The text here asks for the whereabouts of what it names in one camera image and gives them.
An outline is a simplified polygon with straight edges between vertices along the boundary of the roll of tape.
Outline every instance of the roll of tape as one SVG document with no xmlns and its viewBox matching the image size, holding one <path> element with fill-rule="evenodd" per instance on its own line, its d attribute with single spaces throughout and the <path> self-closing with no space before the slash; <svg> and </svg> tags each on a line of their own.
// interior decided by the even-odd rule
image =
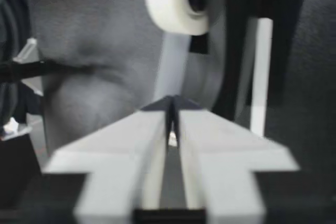
<svg viewBox="0 0 336 224">
<path fill-rule="evenodd" d="M 145 0 L 154 23 L 170 33 L 202 35 L 208 31 L 206 12 L 195 12 L 188 0 Z"/>
</svg>

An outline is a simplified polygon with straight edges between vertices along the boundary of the white rod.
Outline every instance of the white rod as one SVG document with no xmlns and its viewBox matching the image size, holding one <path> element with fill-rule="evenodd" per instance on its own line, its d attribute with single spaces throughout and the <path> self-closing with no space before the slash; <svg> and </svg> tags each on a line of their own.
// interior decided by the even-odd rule
<svg viewBox="0 0 336 224">
<path fill-rule="evenodd" d="M 258 21 L 250 130 L 264 136 L 273 21 Z"/>
<path fill-rule="evenodd" d="M 165 33 L 153 101 L 181 94 L 190 42 L 190 35 Z"/>
</svg>

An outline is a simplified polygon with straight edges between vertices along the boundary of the gray cloth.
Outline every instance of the gray cloth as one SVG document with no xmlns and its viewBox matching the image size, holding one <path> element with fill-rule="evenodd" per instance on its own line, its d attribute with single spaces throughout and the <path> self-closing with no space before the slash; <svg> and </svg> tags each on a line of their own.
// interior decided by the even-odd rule
<svg viewBox="0 0 336 224">
<path fill-rule="evenodd" d="M 163 32 L 145 0 L 30 1 L 40 56 L 79 68 L 43 79 L 50 152 L 152 102 Z M 190 57 L 186 97 L 199 97 L 207 62 Z"/>
</svg>

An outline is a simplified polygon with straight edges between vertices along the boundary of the white plastic part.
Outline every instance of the white plastic part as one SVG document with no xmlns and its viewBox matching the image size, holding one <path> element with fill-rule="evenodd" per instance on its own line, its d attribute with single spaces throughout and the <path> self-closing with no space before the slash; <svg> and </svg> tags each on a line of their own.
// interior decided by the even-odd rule
<svg viewBox="0 0 336 224">
<path fill-rule="evenodd" d="M 210 224 L 262 224 L 253 172 L 298 170 L 289 150 L 205 110 L 179 114 L 188 208 L 205 207 Z"/>
<path fill-rule="evenodd" d="M 264 136 L 273 21 L 261 18 L 257 28 L 250 130 Z"/>
<path fill-rule="evenodd" d="M 190 42 L 189 35 L 165 33 L 153 102 L 167 95 L 182 93 Z"/>
<path fill-rule="evenodd" d="M 165 112 L 139 111 L 56 150 L 44 173 L 88 174 L 80 224 L 130 223 L 134 207 L 159 207 L 165 137 Z"/>
<path fill-rule="evenodd" d="M 145 0 L 154 23 L 164 31 L 202 35 L 208 31 L 206 12 L 194 12 L 188 0 Z"/>
</svg>

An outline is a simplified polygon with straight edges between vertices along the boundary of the small white object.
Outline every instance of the small white object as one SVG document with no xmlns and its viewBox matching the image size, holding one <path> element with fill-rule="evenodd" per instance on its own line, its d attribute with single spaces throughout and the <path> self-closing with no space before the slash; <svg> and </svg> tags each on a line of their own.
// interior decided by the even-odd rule
<svg viewBox="0 0 336 224">
<path fill-rule="evenodd" d="M 259 136 L 263 136 L 265 130 L 272 27 L 273 21 L 271 19 L 259 19 L 257 28 L 257 46 L 254 65 L 250 126 L 250 130 Z"/>
<path fill-rule="evenodd" d="M 164 31 L 202 35 L 208 31 L 206 12 L 195 12 L 188 0 L 145 0 L 154 23 Z"/>
</svg>

